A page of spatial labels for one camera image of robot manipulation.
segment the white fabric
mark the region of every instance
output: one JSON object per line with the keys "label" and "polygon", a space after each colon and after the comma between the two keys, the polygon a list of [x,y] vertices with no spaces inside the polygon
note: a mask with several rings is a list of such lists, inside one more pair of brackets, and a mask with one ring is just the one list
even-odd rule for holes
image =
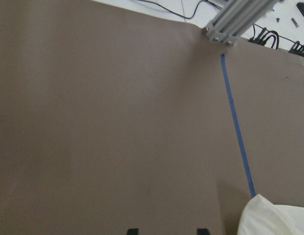
{"label": "white fabric", "polygon": [[274,205],[259,194],[246,205],[237,235],[304,235],[304,208]]}

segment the white floor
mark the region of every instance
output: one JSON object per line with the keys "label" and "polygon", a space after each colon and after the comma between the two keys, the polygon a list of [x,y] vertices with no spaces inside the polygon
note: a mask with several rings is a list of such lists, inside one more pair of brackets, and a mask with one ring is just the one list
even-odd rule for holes
{"label": "white floor", "polygon": [[[137,0],[94,0],[97,2],[102,2],[105,4],[113,5],[116,7],[121,7],[124,9],[141,12],[147,15],[168,19],[172,21],[186,22],[199,26],[200,28],[205,27],[209,20],[213,19],[214,16],[219,11],[207,2],[200,3],[196,15],[191,20],[185,20],[179,16],[176,16],[166,10],[160,8],[157,5],[151,3],[140,2]],[[190,17],[194,9],[199,2],[199,0],[152,0],[155,1],[174,12],[182,14],[184,16]],[[225,0],[211,0],[219,6],[224,6],[226,4]],[[296,7],[298,2],[304,2],[304,0],[284,0],[284,2],[278,2],[274,6],[274,11],[269,11],[261,17],[256,24],[266,27],[268,30],[275,30],[279,35],[287,37],[293,41],[300,41],[304,44],[304,17]],[[295,27],[294,23],[291,21],[294,18],[300,25],[298,28]],[[248,29],[242,37],[250,38],[253,36],[252,27]],[[289,50],[293,43],[280,38],[279,48]]]}

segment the blue line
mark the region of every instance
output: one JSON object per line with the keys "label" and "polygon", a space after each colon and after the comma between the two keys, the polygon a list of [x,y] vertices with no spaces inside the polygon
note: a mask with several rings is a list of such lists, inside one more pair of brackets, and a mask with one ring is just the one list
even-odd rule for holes
{"label": "blue line", "polygon": [[244,142],[242,140],[242,136],[241,136],[241,132],[240,132],[240,127],[239,127],[238,117],[237,117],[237,113],[236,113],[236,109],[235,109],[235,104],[234,104],[234,100],[233,100],[232,94],[231,94],[231,89],[230,89],[230,84],[229,84],[227,69],[226,69],[225,54],[221,55],[221,63],[222,63],[222,70],[223,70],[224,81],[225,81],[225,86],[226,86],[226,90],[227,90],[229,105],[230,105],[230,109],[231,109],[232,119],[234,121],[235,130],[236,130],[237,139],[238,139],[238,144],[239,144],[239,148],[240,148],[241,158],[242,158],[242,161],[243,161],[243,164],[244,164],[244,167],[245,167],[245,172],[246,172],[247,181],[248,181],[248,184],[249,184],[250,194],[251,194],[251,197],[254,197],[255,196],[255,190],[254,190],[254,186],[253,186],[252,176],[251,176],[251,172],[250,172],[250,168],[249,168],[249,163],[248,163],[248,159],[247,159],[247,155],[246,155]]}

